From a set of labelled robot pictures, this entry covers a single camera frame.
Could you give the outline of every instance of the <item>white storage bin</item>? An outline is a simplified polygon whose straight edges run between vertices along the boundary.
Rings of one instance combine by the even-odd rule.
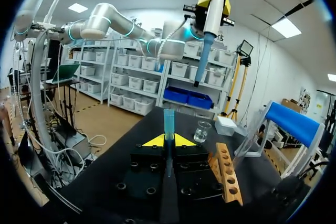
[[[123,103],[124,107],[130,110],[134,110],[134,101],[136,98],[139,98],[138,95],[135,95],[133,93],[127,93],[123,95]]]
[[[149,98],[137,98],[134,101],[134,109],[137,113],[146,115],[153,108],[154,100]]]
[[[101,91],[101,84],[95,82],[88,82],[88,92],[98,93]]]
[[[132,68],[141,68],[141,58],[141,56],[129,55],[128,66]]]
[[[184,107],[181,106],[179,108],[179,112],[183,113],[183,114],[187,114],[187,115],[195,115],[195,110],[192,108],[188,108],[188,107]]]
[[[87,91],[88,90],[88,83],[86,81],[81,81],[80,82],[80,89]]]
[[[96,53],[95,52],[83,52],[83,60],[96,60]]]
[[[95,67],[89,67],[89,66],[80,66],[81,68],[81,74],[83,76],[94,76],[95,75]]]
[[[179,62],[172,62],[172,75],[184,77],[187,71],[187,68],[188,68],[187,64],[183,64]]]
[[[198,67],[196,67],[196,66],[189,66],[189,67],[190,67],[189,79],[194,81],[195,78],[196,78],[196,73],[197,73]],[[208,74],[208,70],[204,69],[204,73],[202,75],[201,82],[205,81],[205,78],[206,78],[207,74]]]
[[[124,92],[114,91],[111,93],[111,103],[122,106],[123,105],[123,95]]]
[[[210,85],[221,87],[223,84],[225,75],[220,71],[214,71],[212,69],[210,69],[208,72],[209,72],[209,78],[208,78],[207,83]]]
[[[153,58],[153,57],[143,57],[142,58],[141,68],[142,69],[146,69],[146,70],[154,71],[155,70],[155,62],[156,62],[156,58]]]
[[[195,43],[186,43],[184,47],[184,53],[186,55],[197,56],[199,50],[199,45]]]
[[[129,76],[129,83],[128,83],[128,87],[130,87],[131,89],[137,89],[137,90],[141,90],[143,87],[143,79],[141,78],[137,78],[137,77],[132,77]]]
[[[128,74],[112,74],[112,84],[123,86],[128,84]]]
[[[143,81],[143,91],[156,94],[157,90],[159,89],[159,82],[158,80],[144,80]]]
[[[215,122],[215,128],[219,135],[232,136],[235,133],[237,125],[230,118],[218,116]]]
[[[105,52],[96,52],[96,62],[105,62]]]
[[[224,64],[232,65],[234,55],[230,52],[220,50],[218,53],[218,61]]]
[[[128,55],[118,55],[117,64],[122,66],[127,66],[128,64]]]

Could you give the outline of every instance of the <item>glass beaker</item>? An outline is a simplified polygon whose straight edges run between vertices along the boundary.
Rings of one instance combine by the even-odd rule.
[[[204,143],[207,136],[208,130],[211,128],[211,124],[205,121],[199,121],[197,124],[197,129],[194,134],[194,140],[199,143]]]

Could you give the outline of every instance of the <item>black workbench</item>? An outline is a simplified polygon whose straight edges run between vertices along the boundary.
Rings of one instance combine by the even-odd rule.
[[[175,114],[175,132],[193,141],[193,134],[199,118],[181,113]],[[70,185],[61,190],[61,194],[80,208],[99,206],[109,209],[111,200],[110,191],[116,183],[122,181],[125,171],[129,168],[130,152],[136,144],[144,144],[164,132],[163,109],[155,108],[129,132],[121,137],[111,148],[93,162]],[[231,157],[240,142],[232,137],[223,137],[216,133],[213,127],[204,146],[208,151],[215,153],[216,142],[227,144]],[[244,204],[260,197],[280,182],[278,172],[273,168],[267,157],[245,158],[236,171],[241,196]],[[176,208],[176,195],[166,195],[163,205],[168,214],[162,215],[171,218]]]

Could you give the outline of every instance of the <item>blue chair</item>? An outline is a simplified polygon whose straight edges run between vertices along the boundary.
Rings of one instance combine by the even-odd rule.
[[[264,120],[266,120],[264,139],[258,151],[249,152],[250,147],[256,142],[256,133]],[[247,137],[235,151],[235,154],[241,157],[260,157],[266,144],[270,121],[275,122],[302,143],[300,150],[281,175],[281,178],[285,178],[289,174],[296,176],[307,167],[314,155],[323,135],[324,124],[317,123],[305,115],[271,101],[262,112],[261,117],[253,120]]]

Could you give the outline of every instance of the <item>floor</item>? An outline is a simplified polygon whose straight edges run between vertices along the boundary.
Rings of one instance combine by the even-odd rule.
[[[3,89],[0,91],[0,100],[7,99],[9,94],[9,89]],[[63,90],[60,91],[61,98],[63,97]],[[72,103],[75,103],[76,92],[74,89],[71,89],[71,100]],[[56,92],[55,100],[58,101],[58,93]],[[5,101],[5,106],[10,112],[11,109],[11,100],[7,99]],[[28,105],[26,102],[23,102],[23,111],[24,116],[26,116],[26,111]],[[79,130],[82,130],[90,138],[96,135],[104,135],[107,138],[107,143],[101,147],[93,147],[92,153],[97,156],[100,156],[108,148],[110,148],[122,135],[124,135],[128,130],[130,130],[136,123],[138,123],[142,116],[116,108],[108,107],[106,103],[100,104],[97,100],[84,95],[82,93],[77,93],[76,98],[76,107],[75,111],[75,127]],[[20,141],[20,138],[23,136],[24,131],[20,129],[21,118],[19,116],[18,108],[16,108],[16,117],[13,117],[12,126],[13,126],[13,135],[16,141]],[[93,143],[102,143],[103,138],[96,138],[92,140]],[[19,163],[18,157],[13,155],[12,146],[9,143],[9,138],[7,134],[5,135],[5,142],[8,151],[12,154],[13,163],[18,171],[18,174],[26,185],[31,195],[34,199],[42,206],[48,199],[44,194],[42,194],[30,181],[27,173],[24,168]]]

